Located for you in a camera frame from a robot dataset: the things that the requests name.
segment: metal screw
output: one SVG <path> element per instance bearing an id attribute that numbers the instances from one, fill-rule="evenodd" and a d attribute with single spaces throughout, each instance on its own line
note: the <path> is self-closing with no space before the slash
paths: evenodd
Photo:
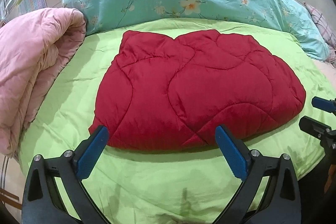
<path id="1" fill-rule="evenodd" d="M 284 158 L 285 160 L 289 160 L 289 159 L 291 158 L 291 157 L 290 157 L 288 154 L 286 154 L 286 153 L 283 154 L 282 156 L 283 156 L 283 158 Z"/>
<path id="2" fill-rule="evenodd" d="M 260 155 L 260 152 L 258 150 L 251 150 L 251 155 L 254 156 L 254 157 L 258 157 Z"/>
<path id="3" fill-rule="evenodd" d="M 34 157 L 34 161 L 39 161 L 41 159 L 41 155 L 36 155 L 35 157 Z"/>
<path id="4" fill-rule="evenodd" d="M 71 157 L 72 156 L 72 151 L 71 150 L 67 150 L 64 152 L 64 157 Z"/>

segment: plaid pillow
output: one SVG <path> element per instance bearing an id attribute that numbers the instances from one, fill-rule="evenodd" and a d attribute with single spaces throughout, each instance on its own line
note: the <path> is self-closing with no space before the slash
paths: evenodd
<path id="1" fill-rule="evenodd" d="M 336 50 L 336 36 L 329 27 L 323 14 L 319 10 L 317 10 L 316 8 L 305 2 L 304 5 L 306 6 L 308 12 L 310 13 L 313 22 L 317 26 L 317 29 L 319 29 L 324 41 Z"/>
<path id="2" fill-rule="evenodd" d="M 330 55 L 329 55 L 329 57 L 327 58 L 326 61 L 329 62 L 329 63 L 333 63 L 333 65 L 334 65 L 335 64 L 334 62 L 336 61 L 335 49 L 333 47 L 329 46 L 329 51 L 330 51 Z"/>

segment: red comforter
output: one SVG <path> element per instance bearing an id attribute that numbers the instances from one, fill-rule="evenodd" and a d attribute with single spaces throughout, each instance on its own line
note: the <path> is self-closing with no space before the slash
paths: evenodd
<path id="1" fill-rule="evenodd" d="M 250 35 L 127 31 L 89 131 L 102 124 L 108 145 L 125 149 L 214 145 L 219 124 L 239 139 L 267 132 L 294 118 L 305 97 L 292 69 Z"/>

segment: flower print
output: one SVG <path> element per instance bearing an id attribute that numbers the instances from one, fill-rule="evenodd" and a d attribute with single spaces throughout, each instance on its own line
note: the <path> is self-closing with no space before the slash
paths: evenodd
<path id="1" fill-rule="evenodd" d="M 249 21 L 249 22 L 259 22 L 258 19 L 255 18 L 256 16 L 256 12 L 254 12 L 252 15 L 246 17 L 246 19 Z"/>
<path id="2" fill-rule="evenodd" d="M 248 5 L 249 1 L 248 0 L 240 0 L 242 5 Z"/>
<path id="3" fill-rule="evenodd" d="M 289 14 L 289 12 L 285 8 L 282 9 L 282 13 L 284 16 L 287 16 Z"/>
<path id="4" fill-rule="evenodd" d="M 156 6 L 154 10 L 158 15 L 164 15 L 166 13 L 166 9 L 164 6 Z"/>
<path id="5" fill-rule="evenodd" d="M 96 25 L 97 22 L 98 22 L 98 17 L 97 17 L 97 16 L 93 16 L 93 17 L 91 18 L 91 24 L 92 24 L 92 25 Z"/>
<path id="6" fill-rule="evenodd" d="M 200 0 L 181 0 L 180 5 L 184 8 L 184 13 L 190 15 L 191 13 L 199 14 L 200 8 L 199 4 L 202 3 Z"/>
<path id="7" fill-rule="evenodd" d="M 174 17 L 174 18 L 178 18 L 178 17 L 180 17 L 180 13 L 177 12 L 176 10 L 174 10 L 174 9 L 171 10 L 171 15 L 172 15 L 172 17 Z"/>
<path id="8" fill-rule="evenodd" d="M 124 9 L 121 10 L 122 13 L 126 13 L 128 10 L 133 11 L 135 9 L 135 6 L 133 5 L 133 1 Z"/>

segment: folded pink blanket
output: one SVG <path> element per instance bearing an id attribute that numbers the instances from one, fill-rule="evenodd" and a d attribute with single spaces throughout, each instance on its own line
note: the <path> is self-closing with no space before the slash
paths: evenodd
<path id="1" fill-rule="evenodd" d="M 76 9 L 46 8 L 0 29 L 0 152 L 12 157 L 20 133 L 85 38 Z"/>

